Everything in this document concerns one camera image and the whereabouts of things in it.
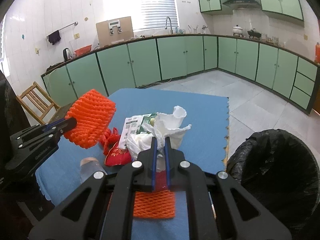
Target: orange foam net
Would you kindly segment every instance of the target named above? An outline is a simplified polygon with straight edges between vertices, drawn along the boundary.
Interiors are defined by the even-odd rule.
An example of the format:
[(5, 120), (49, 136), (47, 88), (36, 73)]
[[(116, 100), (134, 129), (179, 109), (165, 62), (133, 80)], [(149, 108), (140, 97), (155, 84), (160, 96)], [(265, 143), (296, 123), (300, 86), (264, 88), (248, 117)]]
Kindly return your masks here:
[(170, 190), (136, 192), (133, 216), (138, 218), (174, 218), (175, 196)]
[(65, 116), (77, 120), (76, 127), (66, 132), (65, 138), (85, 149), (96, 145), (116, 112), (115, 106), (116, 103), (95, 89), (88, 91), (74, 102)]

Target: electric kettle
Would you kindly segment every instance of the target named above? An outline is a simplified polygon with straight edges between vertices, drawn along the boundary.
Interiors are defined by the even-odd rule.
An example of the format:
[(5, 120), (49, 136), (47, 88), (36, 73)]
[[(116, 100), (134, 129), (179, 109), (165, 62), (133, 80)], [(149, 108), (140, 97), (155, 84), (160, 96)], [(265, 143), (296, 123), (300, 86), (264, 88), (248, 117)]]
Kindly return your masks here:
[(63, 58), (64, 58), (64, 61), (67, 61), (67, 60), (71, 59), (71, 57), (72, 57), (71, 50), (68, 49), (68, 48), (65, 48), (65, 49), (63, 50)]

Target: drawer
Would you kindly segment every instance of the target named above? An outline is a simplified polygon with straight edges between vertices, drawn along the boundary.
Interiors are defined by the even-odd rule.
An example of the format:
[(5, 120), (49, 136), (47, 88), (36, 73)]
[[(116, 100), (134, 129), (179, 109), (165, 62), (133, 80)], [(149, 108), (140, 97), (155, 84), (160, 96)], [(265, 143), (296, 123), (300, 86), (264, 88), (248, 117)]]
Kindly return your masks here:
[(309, 96), (311, 96), (314, 85), (315, 83), (312, 80), (297, 72), (296, 80), (294, 81), (295, 87), (301, 89), (302, 91), (306, 92)]
[(304, 60), (303, 58), (299, 58), (297, 70), (298, 70), (298, 72), (304, 74), (305, 76), (312, 79), (313, 81), (316, 80), (317, 66)]
[(293, 87), (290, 99), (293, 102), (297, 103), (299, 106), (303, 107), (304, 109), (307, 109), (310, 101), (310, 96), (308, 96), (306, 93), (302, 92), (301, 90)]

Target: white pot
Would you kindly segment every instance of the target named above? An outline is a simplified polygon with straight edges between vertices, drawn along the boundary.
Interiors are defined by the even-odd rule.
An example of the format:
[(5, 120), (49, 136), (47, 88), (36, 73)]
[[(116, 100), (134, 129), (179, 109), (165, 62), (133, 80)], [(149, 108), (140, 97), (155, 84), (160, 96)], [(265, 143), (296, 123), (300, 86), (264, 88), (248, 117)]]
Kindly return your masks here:
[(233, 27), (233, 34), (237, 34), (237, 35), (243, 35), (243, 29), (241, 27), (234, 26)]

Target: wooden chair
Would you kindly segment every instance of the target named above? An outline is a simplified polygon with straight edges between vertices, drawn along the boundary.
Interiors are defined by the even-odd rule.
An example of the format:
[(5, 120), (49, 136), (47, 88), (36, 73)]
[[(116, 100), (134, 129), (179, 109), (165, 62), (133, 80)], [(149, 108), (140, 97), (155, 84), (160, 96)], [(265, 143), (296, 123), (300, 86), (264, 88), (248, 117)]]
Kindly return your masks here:
[[(48, 105), (44, 102), (40, 96), (34, 91), (37, 89), (51, 104)], [(33, 103), (36, 108), (38, 108), (42, 115), (37, 115), (22, 99), (27, 97), (31, 103)], [(26, 91), (24, 91), (21, 96), (17, 96), (18, 102), (27, 110), (31, 116), (36, 119), (40, 124), (45, 124), (43, 118), (49, 113), (49, 111), (54, 107), (57, 111), (61, 108), (57, 103), (55, 103), (51, 97), (37, 84), (37, 82), (33, 82), (33, 85), (29, 87)]]

